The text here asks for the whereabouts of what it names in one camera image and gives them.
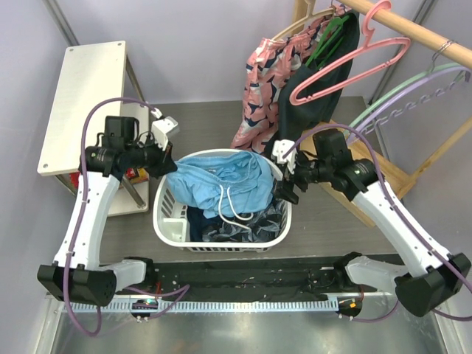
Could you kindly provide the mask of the light blue shorts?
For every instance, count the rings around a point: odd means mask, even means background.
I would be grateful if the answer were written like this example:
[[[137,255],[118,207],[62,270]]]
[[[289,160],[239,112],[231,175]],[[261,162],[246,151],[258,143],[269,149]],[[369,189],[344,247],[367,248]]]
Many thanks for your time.
[[[271,203],[274,176],[260,155],[240,151],[229,156],[191,156],[176,162],[166,176],[175,200],[201,209],[206,218],[247,218]]]

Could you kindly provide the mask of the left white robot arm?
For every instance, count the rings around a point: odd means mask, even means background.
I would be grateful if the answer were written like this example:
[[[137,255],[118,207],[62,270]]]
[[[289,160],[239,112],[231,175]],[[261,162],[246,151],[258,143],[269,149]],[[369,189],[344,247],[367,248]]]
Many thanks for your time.
[[[105,307],[127,287],[141,294],[156,288],[150,258],[126,257],[102,266],[100,245],[109,209],[128,170],[143,168],[153,178],[176,171],[169,138],[177,130],[178,123],[171,117],[154,121],[144,133],[133,117],[106,117],[104,132],[85,149],[66,236],[52,264],[38,269],[38,281],[54,298]]]

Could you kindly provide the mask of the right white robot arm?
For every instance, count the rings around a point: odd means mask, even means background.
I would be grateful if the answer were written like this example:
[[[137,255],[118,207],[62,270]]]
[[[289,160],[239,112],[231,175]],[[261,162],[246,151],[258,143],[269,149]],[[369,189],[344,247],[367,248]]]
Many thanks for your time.
[[[282,176],[274,194],[297,204],[295,187],[306,191],[309,184],[328,183],[340,192],[375,223],[403,263],[385,263],[351,252],[333,264],[334,285],[341,291],[366,285],[394,294],[410,314],[423,317],[461,287],[471,287],[466,280],[471,261],[463,253],[450,253],[414,219],[395,197],[375,156],[353,158],[342,133],[345,128],[329,124],[309,131],[314,154],[298,151],[299,141],[276,141],[271,159]]]

